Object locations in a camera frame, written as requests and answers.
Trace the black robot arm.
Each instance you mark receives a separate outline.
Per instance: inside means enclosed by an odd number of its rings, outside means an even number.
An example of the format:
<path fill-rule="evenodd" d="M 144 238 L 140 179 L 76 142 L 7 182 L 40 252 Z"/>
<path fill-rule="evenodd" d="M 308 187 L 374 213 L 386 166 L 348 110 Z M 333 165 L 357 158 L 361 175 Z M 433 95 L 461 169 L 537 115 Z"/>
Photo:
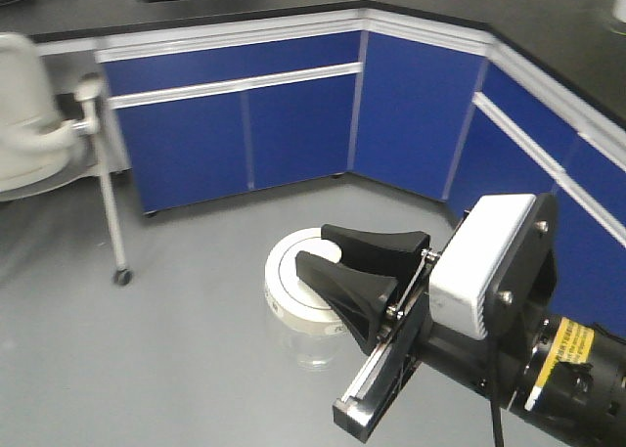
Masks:
<path fill-rule="evenodd" d="M 496 445 L 503 411 L 571 446 L 623 445 L 624 340 L 547 309 L 556 216 L 549 196 L 487 196 L 441 251 L 423 232 L 323 226 L 339 261 L 301 251 L 297 277 L 367 356 L 335 423 L 368 440 L 425 364 L 489 401 Z"/>

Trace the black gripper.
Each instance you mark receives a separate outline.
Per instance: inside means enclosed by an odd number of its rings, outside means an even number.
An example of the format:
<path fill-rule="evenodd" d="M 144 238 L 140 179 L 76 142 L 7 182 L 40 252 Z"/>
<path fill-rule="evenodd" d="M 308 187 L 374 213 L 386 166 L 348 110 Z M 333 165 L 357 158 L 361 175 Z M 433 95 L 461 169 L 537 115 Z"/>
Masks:
<path fill-rule="evenodd" d="M 429 311 L 430 273 L 469 214 L 439 250 L 422 231 L 374 233 L 325 224 L 321 238 L 340 248 L 340 263 L 308 251 L 295 257 L 299 280 L 331 307 L 367 357 L 333 407 L 335 423 L 360 440 L 370 438 L 423 364 L 488 400 L 495 441 L 503 440 L 502 410 L 523 410 L 530 368 L 550 323 L 558 211 L 531 206 L 488 285 L 482 340 L 435 323 Z"/>

